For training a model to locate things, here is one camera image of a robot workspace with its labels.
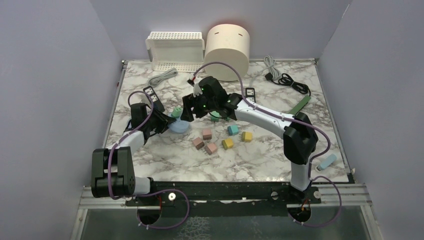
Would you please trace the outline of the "green plug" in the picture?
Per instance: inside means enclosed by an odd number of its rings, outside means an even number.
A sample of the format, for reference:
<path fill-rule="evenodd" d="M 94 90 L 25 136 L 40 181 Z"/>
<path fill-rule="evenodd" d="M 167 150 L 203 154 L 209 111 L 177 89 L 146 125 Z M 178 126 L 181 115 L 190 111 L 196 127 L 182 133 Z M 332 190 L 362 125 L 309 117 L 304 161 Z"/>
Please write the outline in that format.
<path fill-rule="evenodd" d="M 181 117 L 182 112 L 183 112 L 183 108 L 182 107 L 179 107 L 179 106 L 178 107 L 175 107 L 173 109 L 173 111 L 171 112 L 171 117 L 173 117 L 175 119 L 178 119 L 178 118 Z"/>
<path fill-rule="evenodd" d="M 220 119 L 222 119 L 221 115 L 216 111 L 212 111 L 209 114 L 210 114 L 210 120 L 212 122 L 219 122 Z"/>

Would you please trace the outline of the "blue round socket hub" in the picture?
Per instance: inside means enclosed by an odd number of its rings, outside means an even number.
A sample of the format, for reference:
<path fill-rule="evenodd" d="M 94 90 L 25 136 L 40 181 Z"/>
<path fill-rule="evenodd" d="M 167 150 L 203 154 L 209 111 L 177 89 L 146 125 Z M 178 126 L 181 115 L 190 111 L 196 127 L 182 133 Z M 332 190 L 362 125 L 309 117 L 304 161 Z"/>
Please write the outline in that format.
<path fill-rule="evenodd" d="M 181 116 L 175 117 L 171 113 L 169 113 L 168 116 L 176 119 L 175 122 L 168 126 L 170 131 L 176 134 L 184 134 L 189 130 L 190 123 L 188 121 L 181 120 Z"/>

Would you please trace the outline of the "black strip with green plugs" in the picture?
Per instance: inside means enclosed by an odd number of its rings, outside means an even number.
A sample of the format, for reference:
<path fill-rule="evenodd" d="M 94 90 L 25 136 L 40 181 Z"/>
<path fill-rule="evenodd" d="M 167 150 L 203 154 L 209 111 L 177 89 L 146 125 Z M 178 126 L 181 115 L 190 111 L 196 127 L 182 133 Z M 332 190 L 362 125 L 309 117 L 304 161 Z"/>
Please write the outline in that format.
<path fill-rule="evenodd" d="M 155 92 L 154 88 L 152 86 L 148 85 L 145 88 L 143 88 L 143 91 L 146 92 L 150 96 L 150 98 L 152 99 L 153 107 L 155 109 L 157 109 L 158 111 L 160 111 L 161 113 L 164 113 L 165 112 L 164 105 L 161 102 L 157 93 Z"/>

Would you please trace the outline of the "pink USB plug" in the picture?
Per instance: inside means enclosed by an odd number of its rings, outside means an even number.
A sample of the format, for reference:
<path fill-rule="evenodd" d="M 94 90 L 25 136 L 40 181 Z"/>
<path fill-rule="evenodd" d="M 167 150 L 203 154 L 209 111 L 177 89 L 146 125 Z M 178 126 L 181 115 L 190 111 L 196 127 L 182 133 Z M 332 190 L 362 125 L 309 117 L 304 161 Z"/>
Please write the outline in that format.
<path fill-rule="evenodd" d="M 204 149 L 208 155 L 212 155 L 217 152 L 218 147 L 215 143 L 212 142 L 206 145 Z"/>
<path fill-rule="evenodd" d="M 211 140 L 212 139 L 212 131 L 210 128 L 205 128 L 202 130 L 202 138 L 203 140 Z"/>

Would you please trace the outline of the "teal USB plug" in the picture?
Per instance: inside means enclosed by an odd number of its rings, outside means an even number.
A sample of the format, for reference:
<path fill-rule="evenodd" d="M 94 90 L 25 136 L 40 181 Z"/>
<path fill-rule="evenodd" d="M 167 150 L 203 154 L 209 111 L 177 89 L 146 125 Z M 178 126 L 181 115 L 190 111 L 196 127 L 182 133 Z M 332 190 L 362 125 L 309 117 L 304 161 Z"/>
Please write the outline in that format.
<path fill-rule="evenodd" d="M 229 125 L 228 127 L 227 127 L 227 132 L 228 132 L 228 134 L 230 135 L 230 136 L 235 136 L 235 135 L 238 135 L 239 134 L 239 128 L 238 128 L 238 126 L 237 125 Z"/>

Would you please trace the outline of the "yellow USB plug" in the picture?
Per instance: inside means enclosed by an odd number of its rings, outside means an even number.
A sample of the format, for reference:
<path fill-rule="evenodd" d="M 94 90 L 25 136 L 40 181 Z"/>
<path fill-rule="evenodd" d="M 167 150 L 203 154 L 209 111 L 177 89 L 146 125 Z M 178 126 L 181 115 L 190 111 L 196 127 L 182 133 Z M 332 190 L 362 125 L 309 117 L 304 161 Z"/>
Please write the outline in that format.
<path fill-rule="evenodd" d="M 231 138 L 226 138 L 224 140 L 221 141 L 222 147 L 225 150 L 231 149 L 234 147 L 234 142 Z"/>
<path fill-rule="evenodd" d="M 253 140 L 253 133 L 248 131 L 243 131 L 241 134 L 241 141 L 249 143 Z"/>

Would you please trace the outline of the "black strip with pink plugs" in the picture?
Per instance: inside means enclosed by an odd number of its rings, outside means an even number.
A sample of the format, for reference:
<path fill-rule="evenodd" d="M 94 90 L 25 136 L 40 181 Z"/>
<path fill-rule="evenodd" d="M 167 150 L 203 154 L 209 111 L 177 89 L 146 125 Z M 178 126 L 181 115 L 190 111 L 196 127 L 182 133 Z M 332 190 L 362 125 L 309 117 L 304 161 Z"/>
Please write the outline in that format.
<path fill-rule="evenodd" d="M 256 91 L 253 87 L 246 87 L 244 89 L 245 98 L 253 103 L 256 102 Z"/>

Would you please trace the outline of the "green power strip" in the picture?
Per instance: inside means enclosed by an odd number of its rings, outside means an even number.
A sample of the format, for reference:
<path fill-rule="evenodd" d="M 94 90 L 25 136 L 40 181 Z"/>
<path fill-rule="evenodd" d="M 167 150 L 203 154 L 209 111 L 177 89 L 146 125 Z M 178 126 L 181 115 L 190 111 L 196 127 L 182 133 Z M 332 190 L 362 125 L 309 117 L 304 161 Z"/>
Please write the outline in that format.
<path fill-rule="evenodd" d="M 289 112 L 289 115 L 297 115 L 311 100 L 311 97 L 309 95 L 306 95 L 302 98 L 301 101 L 299 101 Z"/>

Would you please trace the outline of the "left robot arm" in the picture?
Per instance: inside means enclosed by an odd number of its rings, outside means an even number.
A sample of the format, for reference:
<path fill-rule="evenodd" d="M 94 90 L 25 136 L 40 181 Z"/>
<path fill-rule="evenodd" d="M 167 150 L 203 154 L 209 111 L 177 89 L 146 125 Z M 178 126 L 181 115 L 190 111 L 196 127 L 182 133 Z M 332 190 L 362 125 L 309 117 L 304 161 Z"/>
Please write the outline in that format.
<path fill-rule="evenodd" d="M 131 119 L 122 137 L 107 148 L 95 149 L 91 164 L 91 193 L 95 198 L 138 196 L 144 205 L 157 200 L 152 188 L 153 179 L 136 177 L 133 155 L 147 140 L 162 134 L 177 121 L 156 108 L 148 109 L 146 103 L 130 106 Z"/>

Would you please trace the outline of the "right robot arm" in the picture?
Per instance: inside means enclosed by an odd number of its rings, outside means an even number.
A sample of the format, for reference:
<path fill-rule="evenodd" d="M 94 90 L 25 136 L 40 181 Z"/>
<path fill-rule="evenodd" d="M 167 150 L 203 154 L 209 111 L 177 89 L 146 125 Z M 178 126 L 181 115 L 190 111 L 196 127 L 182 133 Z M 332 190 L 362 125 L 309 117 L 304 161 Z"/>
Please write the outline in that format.
<path fill-rule="evenodd" d="M 280 137 L 284 155 L 291 162 L 289 199 L 300 204 L 308 198 L 312 182 L 309 161 L 318 136 L 306 114 L 277 112 L 247 99 L 244 93 L 227 93 L 212 76 L 198 83 L 192 76 L 187 82 L 193 92 L 182 98 L 182 120 L 192 122 L 216 111 L 223 117 L 256 125 Z"/>

